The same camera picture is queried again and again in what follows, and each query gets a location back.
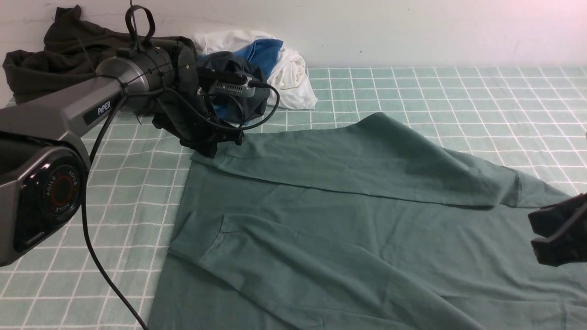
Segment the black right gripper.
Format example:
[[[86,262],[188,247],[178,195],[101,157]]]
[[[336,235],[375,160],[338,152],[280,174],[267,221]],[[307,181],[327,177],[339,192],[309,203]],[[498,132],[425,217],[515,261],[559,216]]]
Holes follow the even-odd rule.
[[[178,40],[155,40],[153,45],[169,55],[173,74],[170,87],[157,99],[168,120],[164,129],[180,139],[180,144],[201,156],[214,158],[217,144],[243,144],[243,131],[220,131],[220,123],[208,99],[199,94],[197,55]]]

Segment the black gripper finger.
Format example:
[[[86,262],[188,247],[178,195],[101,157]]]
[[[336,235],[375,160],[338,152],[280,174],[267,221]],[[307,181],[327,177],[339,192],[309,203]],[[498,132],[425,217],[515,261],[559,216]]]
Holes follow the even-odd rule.
[[[586,221],[570,221],[553,234],[531,241],[538,263],[560,267],[571,263],[587,261]]]
[[[528,219],[533,232],[541,237],[549,237],[556,233],[586,203],[586,200],[586,195],[581,193],[530,213]]]

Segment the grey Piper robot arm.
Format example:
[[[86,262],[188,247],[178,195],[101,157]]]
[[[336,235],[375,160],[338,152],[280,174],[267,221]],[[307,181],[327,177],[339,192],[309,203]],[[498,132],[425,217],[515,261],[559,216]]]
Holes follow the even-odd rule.
[[[344,196],[490,210],[529,209],[540,264],[586,261],[586,195],[565,198],[513,169],[440,148],[383,113],[336,129],[254,134],[217,117],[208,91],[258,79],[200,66],[191,48],[145,40],[97,75],[1,111],[1,265],[12,264],[85,207],[94,159],[81,137],[120,107],[157,103],[153,125],[193,151],[171,249],[220,231],[222,215],[262,209],[254,182]]]

